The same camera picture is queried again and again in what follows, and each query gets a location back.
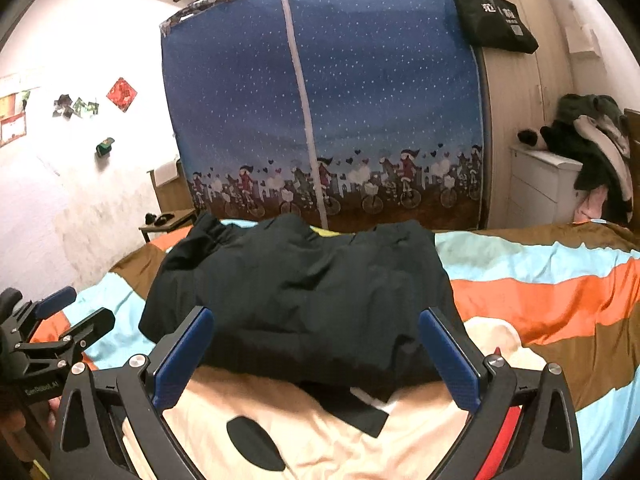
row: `cream blanket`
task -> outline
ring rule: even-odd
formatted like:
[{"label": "cream blanket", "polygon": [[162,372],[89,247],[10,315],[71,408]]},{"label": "cream blanket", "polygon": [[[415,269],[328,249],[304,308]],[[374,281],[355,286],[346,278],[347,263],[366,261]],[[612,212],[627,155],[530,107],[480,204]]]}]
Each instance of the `cream blanket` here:
[{"label": "cream blanket", "polygon": [[[485,355],[500,347],[513,367],[542,370],[545,365],[503,320],[475,317],[465,327]],[[163,416],[210,480],[424,480],[466,421],[443,383],[400,390],[384,409],[389,418],[373,438],[325,412],[293,384],[201,367]],[[283,472],[263,470],[240,455],[226,432],[227,422],[239,415],[269,433],[286,464]],[[123,430],[138,475],[155,480],[128,421]]]}]

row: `light blue stripe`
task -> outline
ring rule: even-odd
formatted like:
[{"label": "light blue stripe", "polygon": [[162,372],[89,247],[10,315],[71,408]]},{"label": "light blue stripe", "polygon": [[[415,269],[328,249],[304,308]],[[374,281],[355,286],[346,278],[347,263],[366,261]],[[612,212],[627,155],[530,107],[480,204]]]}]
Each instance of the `light blue stripe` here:
[{"label": "light blue stripe", "polygon": [[258,222],[253,222],[251,220],[235,220],[233,218],[225,218],[221,220],[220,223],[223,223],[224,225],[236,224],[239,227],[253,227],[258,225]]},{"label": "light blue stripe", "polygon": [[152,351],[154,343],[138,329],[145,300],[113,272],[108,272],[97,285],[80,292],[76,301],[63,312],[73,326],[102,306],[115,314],[116,322],[111,332],[86,350],[87,356],[98,368],[116,368],[134,354],[149,354]]},{"label": "light blue stripe", "polygon": [[576,413],[582,478],[597,480],[622,449],[640,417],[640,367],[634,380]]},{"label": "light blue stripe", "polygon": [[584,244],[572,249],[558,242],[527,246],[464,231],[436,234],[436,248],[449,279],[475,282],[513,278],[555,285],[587,275],[604,278],[614,267],[640,258],[638,251],[588,249]]}]

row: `silver bolt head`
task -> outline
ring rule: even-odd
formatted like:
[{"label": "silver bolt head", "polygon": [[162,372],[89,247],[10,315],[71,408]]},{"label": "silver bolt head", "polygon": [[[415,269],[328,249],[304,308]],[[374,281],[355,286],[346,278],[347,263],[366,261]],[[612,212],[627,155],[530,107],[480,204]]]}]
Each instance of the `silver bolt head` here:
[{"label": "silver bolt head", "polygon": [[560,375],[562,373],[562,367],[558,363],[549,363],[547,368],[553,375]]},{"label": "silver bolt head", "polygon": [[84,372],[84,369],[86,368],[86,365],[84,363],[76,363],[71,367],[71,373],[73,375],[78,375],[81,374],[82,372]]},{"label": "silver bolt head", "polygon": [[145,363],[145,357],[141,354],[134,355],[129,359],[129,366],[132,368],[140,368]]},{"label": "silver bolt head", "polygon": [[491,354],[488,363],[495,368],[502,368],[504,366],[504,358],[498,354]]}]

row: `white wall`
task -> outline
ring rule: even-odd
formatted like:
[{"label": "white wall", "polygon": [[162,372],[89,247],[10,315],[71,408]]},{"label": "white wall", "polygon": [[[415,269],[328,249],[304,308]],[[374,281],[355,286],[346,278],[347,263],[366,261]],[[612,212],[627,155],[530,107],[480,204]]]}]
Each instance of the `white wall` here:
[{"label": "white wall", "polygon": [[[137,227],[158,203],[147,170],[174,158],[156,0],[37,0],[0,52],[0,76],[43,67],[27,136],[0,148],[0,289],[39,299],[93,285],[143,244]],[[123,77],[138,91],[126,113],[106,94]],[[52,118],[60,94],[100,103],[92,119]],[[95,146],[115,143],[100,164]]]},{"label": "white wall", "polygon": [[571,56],[576,93],[610,94],[620,108],[640,110],[640,66],[598,1],[550,1],[561,26],[591,25],[602,51],[601,58]]}]

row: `red diamond decoration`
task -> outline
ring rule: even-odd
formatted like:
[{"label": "red diamond decoration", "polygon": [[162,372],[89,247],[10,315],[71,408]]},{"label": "red diamond decoration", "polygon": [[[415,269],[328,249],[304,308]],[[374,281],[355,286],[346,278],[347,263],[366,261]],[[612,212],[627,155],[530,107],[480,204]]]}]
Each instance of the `red diamond decoration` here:
[{"label": "red diamond decoration", "polygon": [[107,99],[115,104],[120,110],[126,112],[133,99],[136,98],[138,92],[136,92],[133,87],[124,81],[123,78],[120,78],[116,81],[116,84],[113,85],[109,93],[107,94]]}]

